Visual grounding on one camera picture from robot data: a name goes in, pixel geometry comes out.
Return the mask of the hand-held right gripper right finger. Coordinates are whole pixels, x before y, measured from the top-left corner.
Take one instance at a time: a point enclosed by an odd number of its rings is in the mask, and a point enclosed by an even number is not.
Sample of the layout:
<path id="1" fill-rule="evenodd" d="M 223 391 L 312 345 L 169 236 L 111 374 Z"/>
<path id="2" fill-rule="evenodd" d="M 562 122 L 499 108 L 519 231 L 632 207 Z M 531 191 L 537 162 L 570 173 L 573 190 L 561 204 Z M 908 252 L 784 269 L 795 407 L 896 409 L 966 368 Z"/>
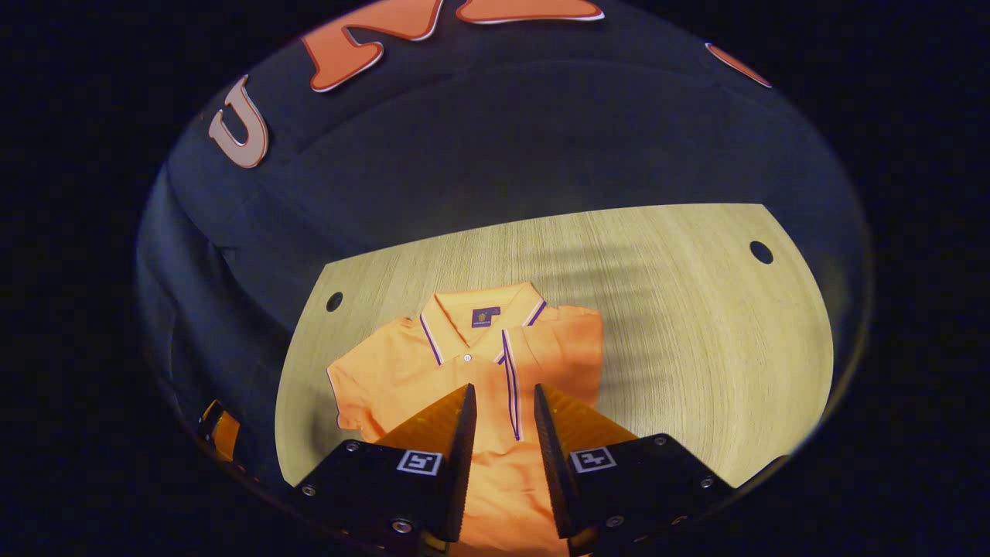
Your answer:
<path id="1" fill-rule="evenodd" d="M 558 536 L 573 555 L 660 555 L 736 491 L 666 433 L 639 437 L 548 384 L 534 420 Z"/>

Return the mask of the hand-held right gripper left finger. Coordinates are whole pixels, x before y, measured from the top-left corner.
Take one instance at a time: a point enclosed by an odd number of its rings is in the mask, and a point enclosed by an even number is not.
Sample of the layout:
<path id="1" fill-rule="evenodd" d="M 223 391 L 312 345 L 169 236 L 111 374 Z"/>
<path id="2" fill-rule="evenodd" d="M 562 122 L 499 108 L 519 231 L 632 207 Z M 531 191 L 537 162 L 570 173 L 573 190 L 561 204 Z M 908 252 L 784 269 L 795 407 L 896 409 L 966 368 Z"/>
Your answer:
<path id="1" fill-rule="evenodd" d="M 465 384 L 376 442 L 340 442 L 297 484 L 293 510 L 365 555 L 446 555 L 463 525 L 476 419 Z"/>

